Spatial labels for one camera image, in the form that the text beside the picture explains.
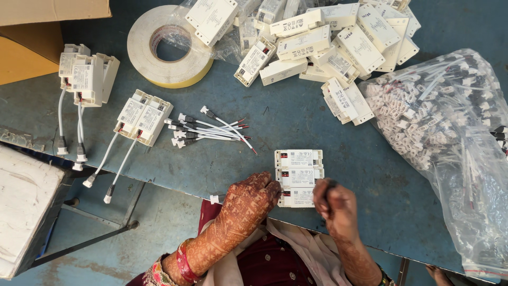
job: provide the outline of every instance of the blue table surface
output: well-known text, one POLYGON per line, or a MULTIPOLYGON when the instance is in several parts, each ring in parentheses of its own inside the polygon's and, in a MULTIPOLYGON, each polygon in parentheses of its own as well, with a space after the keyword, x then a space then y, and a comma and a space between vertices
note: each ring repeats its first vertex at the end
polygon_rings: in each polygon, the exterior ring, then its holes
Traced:
MULTIPOLYGON (((241 142, 202 140, 178 149, 171 144, 173 133, 164 128, 155 146, 136 144, 123 174, 209 197, 225 193, 231 183, 254 172, 269 170, 274 176, 274 150, 322 149, 326 176, 358 198, 359 229, 366 245, 463 273, 429 182, 370 123, 341 125, 326 107, 320 82, 294 76, 267 87, 257 79, 246 88, 233 77, 237 66, 222 61, 215 61, 200 82, 184 89, 164 89, 141 76, 129 61, 127 35, 144 12, 167 4, 178 2, 112 0, 112 18, 61 23, 65 43, 83 43, 93 54, 114 55, 121 61, 109 102, 84 114, 87 164, 99 165, 116 118, 136 89, 171 102, 173 119, 182 112, 211 122, 199 113, 207 105, 229 122, 247 117, 252 128, 244 134, 254 137, 251 143, 259 157, 241 142)), ((422 24, 413 37, 420 52, 404 67, 469 47, 492 64, 501 88, 507 90, 505 2, 413 0, 410 6, 422 24)), ((56 154, 60 91, 56 73, 0 86, 0 139, 34 150, 44 146, 45 153, 56 154)), ((66 96, 63 128, 71 151, 66 158, 71 160, 76 158, 76 110, 66 96)), ((104 169, 118 171, 131 142, 120 136, 104 169)), ((327 232, 314 209, 276 207, 270 216, 327 232)))

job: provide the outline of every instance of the floor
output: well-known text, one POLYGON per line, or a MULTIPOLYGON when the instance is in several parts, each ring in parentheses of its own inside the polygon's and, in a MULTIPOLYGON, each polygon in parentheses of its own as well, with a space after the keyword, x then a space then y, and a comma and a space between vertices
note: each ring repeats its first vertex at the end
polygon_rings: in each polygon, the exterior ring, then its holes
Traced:
MULTIPOLYGON (((110 205, 102 202, 114 174, 99 176, 91 189, 73 184, 68 199, 78 197, 79 209, 115 222, 121 222, 137 182, 120 177, 110 205)), ((132 219, 140 222, 137 230, 117 235, 15 277, 0 280, 0 286, 89 286, 125 285, 144 272, 159 255, 172 252, 178 243, 197 234, 201 199, 181 192, 146 184, 132 219)), ((70 247, 108 233, 112 228, 67 210, 55 224, 47 253, 70 247)), ((374 260, 388 275, 397 279, 401 258, 369 248, 374 260)), ((409 286, 435 285, 425 266, 411 262, 406 280, 409 286)))

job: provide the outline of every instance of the forearm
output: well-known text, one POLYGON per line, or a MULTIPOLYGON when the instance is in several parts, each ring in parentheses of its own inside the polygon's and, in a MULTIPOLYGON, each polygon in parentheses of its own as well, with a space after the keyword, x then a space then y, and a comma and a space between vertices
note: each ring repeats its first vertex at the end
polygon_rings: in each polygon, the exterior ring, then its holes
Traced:
POLYGON ((354 242, 335 239, 342 265, 353 286, 378 286, 383 278, 360 238, 354 242))
MULTIPOLYGON (((222 221, 221 213, 208 228, 187 244, 187 262, 192 272, 197 276, 202 276, 246 238, 242 236, 242 239, 235 240, 230 235, 225 235, 228 232, 222 221)), ((180 274, 176 251, 162 261, 162 269, 176 284, 180 286, 192 285, 180 274)))

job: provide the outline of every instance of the hand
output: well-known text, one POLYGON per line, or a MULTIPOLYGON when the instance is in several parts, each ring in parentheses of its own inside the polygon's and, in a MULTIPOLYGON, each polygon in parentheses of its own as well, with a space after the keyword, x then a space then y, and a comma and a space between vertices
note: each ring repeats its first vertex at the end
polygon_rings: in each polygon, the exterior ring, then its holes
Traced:
POLYGON ((360 241, 355 194, 338 184, 329 188, 330 178, 320 179, 314 187, 316 211, 326 220, 326 228, 335 242, 360 241))
POLYGON ((229 186, 222 210, 215 220, 218 232, 229 242, 225 249, 245 240, 268 215, 282 195, 280 184, 267 171, 254 173, 229 186))

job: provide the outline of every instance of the plastic bag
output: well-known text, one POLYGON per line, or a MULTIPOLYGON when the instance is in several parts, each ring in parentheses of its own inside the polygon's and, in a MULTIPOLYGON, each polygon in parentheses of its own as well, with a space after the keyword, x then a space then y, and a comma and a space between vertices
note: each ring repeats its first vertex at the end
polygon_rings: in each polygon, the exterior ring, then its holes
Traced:
POLYGON ((508 274, 508 106, 491 65, 461 49, 360 83, 371 121, 432 185, 467 276, 508 274))
POLYGON ((166 26, 178 26, 173 33, 165 33, 163 40, 183 50, 198 49, 199 52, 209 55, 216 60, 222 60, 234 65, 241 62, 238 27, 231 25, 223 37, 212 48, 192 46, 190 37, 195 37, 196 29, 192 27, 185 16, 197 0, 185 0, 168 15, 166 26))

